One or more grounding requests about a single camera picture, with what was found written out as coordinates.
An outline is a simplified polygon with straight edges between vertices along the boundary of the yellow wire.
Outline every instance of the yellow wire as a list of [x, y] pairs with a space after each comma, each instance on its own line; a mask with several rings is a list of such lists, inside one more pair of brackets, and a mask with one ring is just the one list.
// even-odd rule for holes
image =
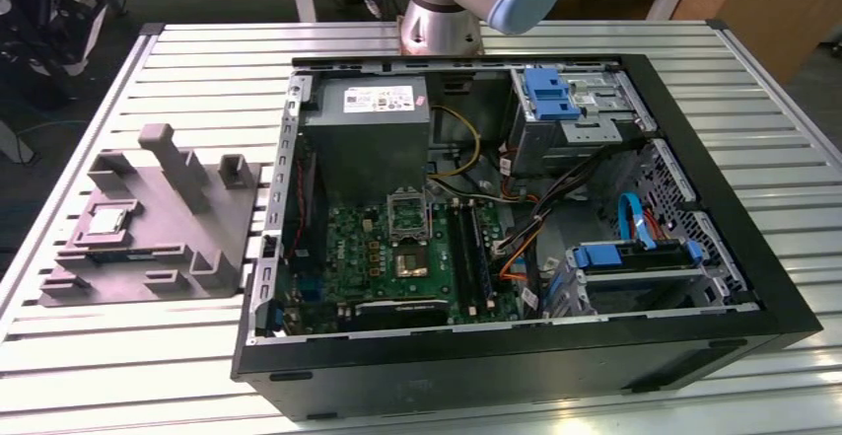
[[480, 161], [480, 153], [481, 153], [481, 135], [480, 135], [480, 132], [477, 132], [477, 128], [474, 127], [474, 124], [472, 124], [472, 121], [469, 121], [465, 118], [465, 116], [460, 114], [457, 111], [454, 111], [452, 108], [444, 107], [444, 106], [436, 106], [433, 107], [433, 109], [441, 109], [442, 111], [449, 112], [457, 119], [462, 121], [462, 123], [472, 130], [472, 134], [474, 134], [474, 155], [472, 156], [472, 160], [465, 166], [462, 166], [456, 171], [442, 172], [441, 174], [430, 174], [432, 178], [441, 179], [442, 177], [458, 176], [465, 171], [468, 171], [474, 166], [474, 164], [477, 164], [477, 161]]

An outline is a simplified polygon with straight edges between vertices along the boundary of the blue drive bracket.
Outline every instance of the blue drive bracket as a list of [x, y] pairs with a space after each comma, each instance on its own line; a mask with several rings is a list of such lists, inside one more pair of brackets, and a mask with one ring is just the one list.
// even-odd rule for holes
[[556, 68], [525, 68], [524, 86], [538, 120], [580, 119], [582, 111], [570, 101], [570, 84]]

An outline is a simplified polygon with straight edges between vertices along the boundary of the chip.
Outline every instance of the chip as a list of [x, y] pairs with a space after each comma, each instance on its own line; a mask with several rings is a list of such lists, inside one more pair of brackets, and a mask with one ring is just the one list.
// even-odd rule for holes
[[428, 277], [428, 258], [425, 246], [400, 246], [396, 248], [396, 276], [398, 278]]

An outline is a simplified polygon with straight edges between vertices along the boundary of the table leg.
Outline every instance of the table leg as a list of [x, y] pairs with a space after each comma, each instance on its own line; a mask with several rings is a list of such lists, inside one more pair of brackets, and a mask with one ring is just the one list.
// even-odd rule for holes
[[35, 153], [15, 131], [0, 121], [0, 152], [3, 152], [15, 164], [27, 164], [33, 161]]
[[301, 23], [317, 23], [317, 4], [314, 0], [295, 0], [295, 7], [299, 11]]
[[681, 0], [656, 0], [646, 21], [669, 21]]

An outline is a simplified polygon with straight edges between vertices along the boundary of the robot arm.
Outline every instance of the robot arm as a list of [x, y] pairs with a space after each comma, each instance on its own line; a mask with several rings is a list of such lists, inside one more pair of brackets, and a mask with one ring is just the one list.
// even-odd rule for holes
[[402, 47], [412, 55], [480, 52], [480, 20], [504, 34], [522, 34], [544, 19], [556, 0], [412, 0], [402, 23]]

